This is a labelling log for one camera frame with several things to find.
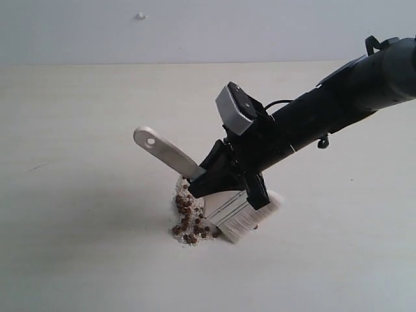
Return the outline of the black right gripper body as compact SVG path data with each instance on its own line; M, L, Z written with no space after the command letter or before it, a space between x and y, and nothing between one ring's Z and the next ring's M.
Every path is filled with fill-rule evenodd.
M266 131L258 129L240 136L226 130L223 140L226 160L218 173L217 192L245 190L247 201L255 210L270 203L258 160L259 153L264 150L269 138Z

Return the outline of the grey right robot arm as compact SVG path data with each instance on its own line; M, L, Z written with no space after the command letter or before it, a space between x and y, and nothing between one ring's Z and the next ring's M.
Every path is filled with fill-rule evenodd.
M270 201L264 170L313 142L327 148L328 135L415 99L415 39L379 42L370 36L365 45L366 55L272 114L240 86L228 83L216 99L226 137L202 161L203 174L190 180L190 193L201 198L243 190L250 205L260 209Z

